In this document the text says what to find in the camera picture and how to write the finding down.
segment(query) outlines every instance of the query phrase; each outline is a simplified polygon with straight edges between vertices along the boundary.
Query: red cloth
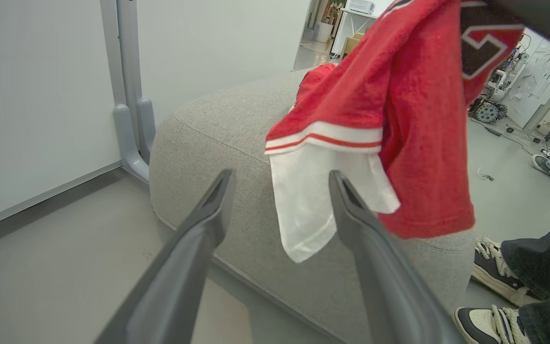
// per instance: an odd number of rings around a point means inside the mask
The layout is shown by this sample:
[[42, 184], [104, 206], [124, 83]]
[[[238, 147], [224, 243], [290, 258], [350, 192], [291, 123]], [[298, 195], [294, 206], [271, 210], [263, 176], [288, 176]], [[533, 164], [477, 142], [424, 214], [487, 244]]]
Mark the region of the red cloth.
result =
[[479, 1], [398, 0], [334, 70], [306, 75], [294, 109], [268, 133], [267, 152], [315, 122], [382, 129], [379, 155], [402, 204], [380, 215], [385, 227], [403, 238], [469, 229], [467, 105], [522, 29]]

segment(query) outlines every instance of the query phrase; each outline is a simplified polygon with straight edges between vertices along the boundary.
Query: gray fabric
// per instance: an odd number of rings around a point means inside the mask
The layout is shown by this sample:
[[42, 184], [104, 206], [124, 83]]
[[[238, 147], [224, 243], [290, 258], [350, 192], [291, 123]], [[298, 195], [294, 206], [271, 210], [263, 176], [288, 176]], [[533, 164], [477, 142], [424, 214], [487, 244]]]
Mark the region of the gray fabric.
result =
[[[338, 237], [301, 264], [281, 245], [264, 138], [294, 103], [306, 71], [256, 81], [194, 100], [164, 121], [150, 161], [155, 212], [179, 226], [210, 181], [236, 168], [227, 237], [216, 258], [310, 322], [346, 343], [368, 343], [369, 329], [351, 253]], [[450, 309], [472, 271], [472, 232], [399, 240]]]

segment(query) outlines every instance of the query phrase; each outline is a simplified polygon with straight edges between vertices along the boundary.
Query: red stripe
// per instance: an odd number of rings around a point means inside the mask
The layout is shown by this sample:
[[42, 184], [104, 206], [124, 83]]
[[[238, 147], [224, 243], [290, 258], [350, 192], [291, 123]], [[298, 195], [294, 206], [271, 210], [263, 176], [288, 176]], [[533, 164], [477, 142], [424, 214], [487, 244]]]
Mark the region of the red stripe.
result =
[[319, 135], [316, 133], [310, 133], [297, 142], [282, 144], [281, 146], [269, 147], [269, 148], [266, 148], [265, 151], [281, 150], [282, 148], [297, 146], [303, 143], [305, 140], [307, 140], [310, 137], [313, 137], [314, 139], [321, 140], [324, 142], [336, 144], [337, 146], [345, 146], [345, 147], [353, 147], [353, 148], [373, 148], [381, 145], [381, 141], [367, 142], [367, 143], [348, 142], [348, 141], [335, 140], [330, 137], [325, 137], [323, 135]]

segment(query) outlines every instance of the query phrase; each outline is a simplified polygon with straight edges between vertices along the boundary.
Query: shoelace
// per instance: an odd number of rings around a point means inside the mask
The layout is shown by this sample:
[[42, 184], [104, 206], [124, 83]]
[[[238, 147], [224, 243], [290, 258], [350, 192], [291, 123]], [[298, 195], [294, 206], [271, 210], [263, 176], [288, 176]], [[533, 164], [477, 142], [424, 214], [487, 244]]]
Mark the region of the shoelace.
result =
[[491, 257], [493, 257], [496, 260], [496, 268], [498, 268], [498, 273], [500, 276], [514, 276], [513, 272], [504, 261], [504, 258], [502, 258], [502, 252], [496, 248], [493, 241], [483, 237], [476, 242], [476, 249], [481, 253], [481, 255], [483, 255], [483, 258], [491, 259]]
[[[502, 252], [500, 252], [500, 250], [496, 248], [493, 241], [489, 240], [486, 237], [483, 237], [478, 242], [476, 242], [476, 249], [485, 259], [491, 259], [491, 257], [493, 257], [493, 259], [496, 260], [496, 268], [498, 269], [498, 273], [500, 274], [500, 276], [517, 278], [515, 274], [513, 274], [513, 271], [504, 261], [504, 258], [502, 258]], [[515, 303], [516, 305], [521, 305], [528, 291], [528, 287], [519, 288], [517, 292], [513, 296], [511, 296], [511, 302]]]
[[496, 326], [496, 332], [500, 336], [502, 344], [530, 344], [530, 340], [522, 333], [521, 327], [519, 327], [517, 323], [519, 312], [510, 308], [501, 308], [501, 310], [502, 313], [504, 313], [504, 319], [508, 322], [508, 326], [510, 327], [510, 338], [506, 336], [506, 324], [502, 321], [500, 312], [498, 312], [498, 307], [496, 307], [496, 305], [491, 305], [491, 311], [493, 312], [491, 320]]

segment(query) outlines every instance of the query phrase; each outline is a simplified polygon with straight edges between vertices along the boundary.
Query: sneaker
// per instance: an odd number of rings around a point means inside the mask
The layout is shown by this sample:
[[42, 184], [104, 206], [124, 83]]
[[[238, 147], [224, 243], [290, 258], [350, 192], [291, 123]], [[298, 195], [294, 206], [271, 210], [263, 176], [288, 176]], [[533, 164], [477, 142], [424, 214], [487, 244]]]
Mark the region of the sneaker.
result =
[[486, 237], [475, 245], [472, 278], [519, 307], [540, 301], [508, 267], [500, 244]]
[[454, 320], [471, 344], [531, 344], [514, 309], [458, 308]]
[[534, 166], [534, 168], [539, 170], [540, 172], [544, 172], [550, 175], [550, 168], [546, 165], [547, 161], [549, 161], [549, 159], [547, 157], [544, 157], [543, 155], [532, 155], [532, 165]]

